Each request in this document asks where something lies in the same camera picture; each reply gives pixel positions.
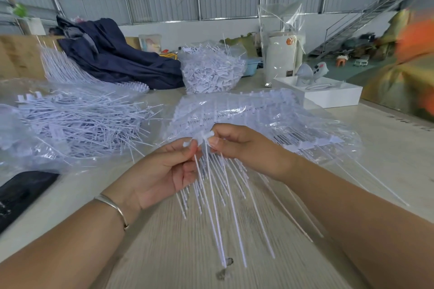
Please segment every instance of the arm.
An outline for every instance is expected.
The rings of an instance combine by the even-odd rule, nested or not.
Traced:
[[[213,131],[215,150],[291,188],[375,288],[434,286],[434,224],[250,128],[216,124]]]
[[[102,194],[132,224],[141,209],[194,182],[198,152],[177,140],[147,155]],[[28,246],[0,263],[1,287],[88,288],[124,237],[124,221],[113,207],[93,200]]]

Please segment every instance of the person's left hand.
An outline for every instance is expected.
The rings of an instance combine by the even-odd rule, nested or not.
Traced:
[[[180,138],[142,158],[129,168],[102,194],[111,198],[133,221],[145,209],[182,190],[197,178],[194,160],[201,151],[192,140],[186,148],[182,144],[190,138]]]

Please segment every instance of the staircase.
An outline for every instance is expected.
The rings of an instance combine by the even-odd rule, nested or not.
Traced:
[[[353,34],[372,21],[378,15],[395,8],[403,0],[377,0],[363,11],[352,10],[325,31],[324,42],[309,54],[322,58],[332,51],[341,49],[341,45]]]

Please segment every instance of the white open box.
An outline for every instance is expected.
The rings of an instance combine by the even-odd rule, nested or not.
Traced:
[[[361,90],[363,87],[342,83],[339,88],[306,90],[307,87],[297,87],[297,76],[274,78],[273,88],[290,88],[294,91],[300,102],[304,105],[304,100],[308,99],[322,108],[334,108],[338,106],[357,105],[359,103]],[[318,78],[315,84],[338,84],[339,81],[330,78]]]

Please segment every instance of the fingernail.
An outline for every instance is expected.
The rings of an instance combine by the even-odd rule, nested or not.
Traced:
[[[212,147],[214,147],[214,146],[216,146],[217,143],[218,143],[218,137],[215,137],[215,136],[210,137],[210,138],[208,139],[208,142],[209,142],[209,144],[210,144]]]

